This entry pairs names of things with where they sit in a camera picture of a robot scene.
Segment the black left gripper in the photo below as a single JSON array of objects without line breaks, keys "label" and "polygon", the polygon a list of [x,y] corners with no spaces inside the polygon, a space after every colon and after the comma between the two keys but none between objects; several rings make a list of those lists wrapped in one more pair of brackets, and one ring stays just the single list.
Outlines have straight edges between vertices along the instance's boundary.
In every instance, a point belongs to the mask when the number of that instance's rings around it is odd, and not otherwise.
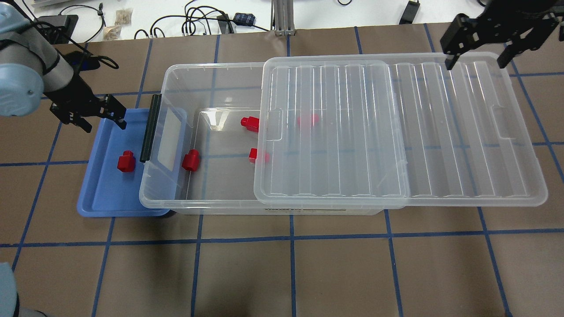
[{"label": "black left gripper", "polygon": [[73,124],[86,133],[91,133],[93,126],[85,120],[86,117],[100,117],[113,121],[121,130],[125,130],[126,107],[112,94],[98,98],[91,89],[66,88],[49,92],[49,99],[53,102],[50,111],[65,125]]}]

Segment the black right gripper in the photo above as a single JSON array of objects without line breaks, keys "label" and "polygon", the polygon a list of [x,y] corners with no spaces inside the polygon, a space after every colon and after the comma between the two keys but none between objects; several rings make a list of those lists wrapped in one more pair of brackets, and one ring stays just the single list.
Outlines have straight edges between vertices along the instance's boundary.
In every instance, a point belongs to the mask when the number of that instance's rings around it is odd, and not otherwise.
[{"label": "black right gripper", "polygon": [[447,70],[460,55],[486,44],[507,43],[498,58],[504,69],[526,50],[537,50],[560,23],[558,0],[488,0],[483,11],[470,17],[457,14],[440,38]]}]

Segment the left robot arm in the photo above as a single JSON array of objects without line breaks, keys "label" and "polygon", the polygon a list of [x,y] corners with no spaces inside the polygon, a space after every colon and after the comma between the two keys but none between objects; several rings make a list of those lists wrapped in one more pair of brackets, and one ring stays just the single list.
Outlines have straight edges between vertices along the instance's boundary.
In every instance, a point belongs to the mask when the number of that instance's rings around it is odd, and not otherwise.
[{"label": "left robot arm", "polygon": [[126,108],[112,95],[98,98],[80,73],[104,64],[119,65],[111,58],[94,55],[78,44],[77,51],[63,55],[40,32],[51,24],[33,22],[12,4],[1,3],[0,110],[3,117],[32,114],[43,96],[51,100],[50,112],[65,125],[92,130],[87,117],[113,121],[125,129]]}]

